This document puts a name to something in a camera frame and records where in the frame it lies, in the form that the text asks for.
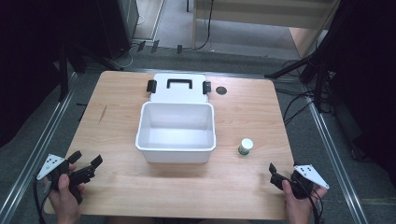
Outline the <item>black metal stand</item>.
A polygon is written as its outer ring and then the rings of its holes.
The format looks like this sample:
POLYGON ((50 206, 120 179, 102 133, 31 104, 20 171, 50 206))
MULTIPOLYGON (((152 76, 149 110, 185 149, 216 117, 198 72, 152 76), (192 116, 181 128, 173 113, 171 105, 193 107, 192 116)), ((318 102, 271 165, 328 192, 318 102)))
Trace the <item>black metal stand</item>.
POLYGON ((352 13, 356 1, 357 0, 341 0, 341 4, 335 10, 335 15, 328 33, 311 54, 302 58, 297 63, 293 63, 271 75, 265 75, 265 77, 277 79, 304 65, 304 71, 300 74, 300 81, 303 84, 309 84, 314 77, 316 78, 313 103, 315 108, 321 112, 322 87, 324 78, 328 71, 330 61, 329 53, 332 51, 332 45, 335 43, 336 37, 340 35, 344 29, 345 23, 352 13))

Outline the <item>metal floor rail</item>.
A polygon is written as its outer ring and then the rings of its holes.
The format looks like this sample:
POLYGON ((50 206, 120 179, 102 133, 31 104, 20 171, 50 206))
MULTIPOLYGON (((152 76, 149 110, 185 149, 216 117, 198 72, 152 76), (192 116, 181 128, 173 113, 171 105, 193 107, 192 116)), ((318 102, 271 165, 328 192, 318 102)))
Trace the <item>metal floor rail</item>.
POLYGON ((69 92, 58 101, 59 88, 30 117, 17 136, 0 148, 0 224, 9 224, 33 179, 78 84, 78 73, 69 79, 69 92))
POLYGON ((364 209, 361 205, 360 198, 353 186, 344 164, 342 163, 337 151, 337 147, 335 146, 324 118, 317 111, 313 100, 308 100, 308 103, 311 115, 314 119, 314 122, 316 123, 319 135, 325 146, 326 153, 328 154, 334 174, 337 178, 340 189, 343 192, 344 199, 346 200, 347 207, 354 220, 354 223, 369 224, 368 218, 365 215, 364 209))

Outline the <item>person's right hand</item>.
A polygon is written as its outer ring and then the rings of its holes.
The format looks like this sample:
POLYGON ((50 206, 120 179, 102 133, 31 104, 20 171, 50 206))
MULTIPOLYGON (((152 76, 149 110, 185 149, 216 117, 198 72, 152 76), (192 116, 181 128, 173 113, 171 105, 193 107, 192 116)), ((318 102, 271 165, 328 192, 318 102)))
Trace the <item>person's right hand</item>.
POLYGON ((308 224, 311 213, 313 212, 312 203, 318 201, 328 192, 325 188, 319 188, 311 195, 311 199, 298 200, 294 197, 290 182, 282 181, 282 187, 285 194, 285 212, 286 220, 289 224, 308 224))

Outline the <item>light wooden shelf frame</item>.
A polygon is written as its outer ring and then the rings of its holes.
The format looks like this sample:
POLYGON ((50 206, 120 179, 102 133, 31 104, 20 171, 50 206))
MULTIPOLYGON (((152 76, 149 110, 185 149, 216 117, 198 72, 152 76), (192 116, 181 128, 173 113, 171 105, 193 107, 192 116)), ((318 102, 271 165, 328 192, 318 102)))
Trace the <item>light wooden shelf frame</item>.
POLYGON ((191 44, 195 47, 197 21, 232 21, 284 26, 299 55, 310 54, 322 31, 328 29, 341 0, 193 0, 191 44))

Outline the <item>black curtain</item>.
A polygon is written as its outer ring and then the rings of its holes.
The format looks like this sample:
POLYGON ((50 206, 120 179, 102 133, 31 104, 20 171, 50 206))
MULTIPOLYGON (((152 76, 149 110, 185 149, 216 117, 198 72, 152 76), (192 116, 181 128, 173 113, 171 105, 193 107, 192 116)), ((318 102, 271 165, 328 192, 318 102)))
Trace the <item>black curtain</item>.
POLYGON ((353 143, 396 179, 396 0, 341 0, 333 87, 361 134, 353 143))
POLYGON ((0 0, 0 147, 60 83, 54 63, 85 0, 0 0))

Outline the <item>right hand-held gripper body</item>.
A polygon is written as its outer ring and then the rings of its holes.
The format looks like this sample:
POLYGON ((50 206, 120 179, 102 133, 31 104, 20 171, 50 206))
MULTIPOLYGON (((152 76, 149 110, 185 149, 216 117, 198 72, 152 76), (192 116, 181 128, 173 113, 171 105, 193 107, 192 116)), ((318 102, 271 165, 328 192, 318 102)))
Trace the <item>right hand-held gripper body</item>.
POLYGON ((312 164, 295 165, 289 179, 293 195, 302 200, 309 197, 314 186, 329 189, 330 185, 318 173, 312 164))

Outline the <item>person's left hand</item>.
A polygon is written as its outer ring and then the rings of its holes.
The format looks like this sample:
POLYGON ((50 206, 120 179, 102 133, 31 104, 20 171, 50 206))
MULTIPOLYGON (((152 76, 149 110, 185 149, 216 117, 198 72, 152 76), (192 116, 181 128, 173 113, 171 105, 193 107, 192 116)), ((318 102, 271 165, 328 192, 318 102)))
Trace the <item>person's left hand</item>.
POLYGON ((56 224, 78 224, 81 213, 78 201, 69 190, 69 176, 61 174, 58 188, 49 193, 49 201, 55 212, 56 224))

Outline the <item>black cabinet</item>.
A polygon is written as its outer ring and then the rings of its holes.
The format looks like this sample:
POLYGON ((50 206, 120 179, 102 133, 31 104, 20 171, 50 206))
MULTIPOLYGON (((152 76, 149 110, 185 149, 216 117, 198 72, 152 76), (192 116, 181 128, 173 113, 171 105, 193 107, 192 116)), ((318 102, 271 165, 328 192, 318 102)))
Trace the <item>black cabinet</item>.
POLYGON ((139 19, 136 0, 96 0, 106 41, 106 54, 116 59, 129 50, 139 19))

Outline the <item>black upright post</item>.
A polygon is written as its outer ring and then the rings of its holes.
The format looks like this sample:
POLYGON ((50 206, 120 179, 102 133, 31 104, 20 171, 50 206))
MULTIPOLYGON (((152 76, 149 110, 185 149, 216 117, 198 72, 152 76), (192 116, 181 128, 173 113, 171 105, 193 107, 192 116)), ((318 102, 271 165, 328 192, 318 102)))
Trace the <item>black upright post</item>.
POLYGON ((60 48, 60 60, 59 60, 59 69, 60 69, 60 97, 59 101, 63 101, 68 93, 68 73, 67 73, 67 58, 65 52, 65 45, 62 45, 60 48))

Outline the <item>small white green-labelled bottle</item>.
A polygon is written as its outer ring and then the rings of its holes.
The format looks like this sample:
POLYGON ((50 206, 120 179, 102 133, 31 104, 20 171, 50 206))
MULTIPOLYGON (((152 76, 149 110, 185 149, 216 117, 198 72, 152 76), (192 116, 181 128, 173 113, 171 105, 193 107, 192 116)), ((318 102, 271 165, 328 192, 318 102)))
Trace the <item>small white green-labelled bottle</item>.
POLYGON ((253 149, 253 146, 254 146, 254 143, 253 143, 253 141, 251 139, 244 138, 241 141, 241 144, 240 144, 240 146, 238 148, 238 152, 241 155, 247 155, 250 152, 250 150, 253 149))

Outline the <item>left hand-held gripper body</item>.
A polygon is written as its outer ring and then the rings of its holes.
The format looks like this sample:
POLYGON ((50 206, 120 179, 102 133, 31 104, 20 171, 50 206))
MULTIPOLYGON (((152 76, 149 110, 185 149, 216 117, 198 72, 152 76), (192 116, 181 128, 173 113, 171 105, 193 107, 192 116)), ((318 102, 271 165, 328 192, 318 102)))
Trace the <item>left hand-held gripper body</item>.
POLYGON ((44 192, 49 193, 51 190, 58 188, 58 179, 60 175, 67 174, 70 180, 69 190, 77 199, 78 204, 81 204, 83 198, 78 190, 78 186, 90 182, 91 179, 95 176, 95 170, 91 168, 91 165, 88 165, 77 171, 71 171, 69 169, 71 164, 68 162, 67 159, 61 158, 53 154, 49 154, 36 179, 47 179, 44 192))

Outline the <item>white storage box with lid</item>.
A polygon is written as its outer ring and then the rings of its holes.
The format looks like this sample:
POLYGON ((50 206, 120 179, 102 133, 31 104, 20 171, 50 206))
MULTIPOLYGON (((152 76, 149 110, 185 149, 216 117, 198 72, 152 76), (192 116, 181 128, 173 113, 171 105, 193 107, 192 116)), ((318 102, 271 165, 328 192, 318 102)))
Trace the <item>white storage box with lid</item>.
POLYGON ((157 73, 148 81, 136 148, 148 162, 206 163, 217 144, 211 83, 203 75, 157 73))

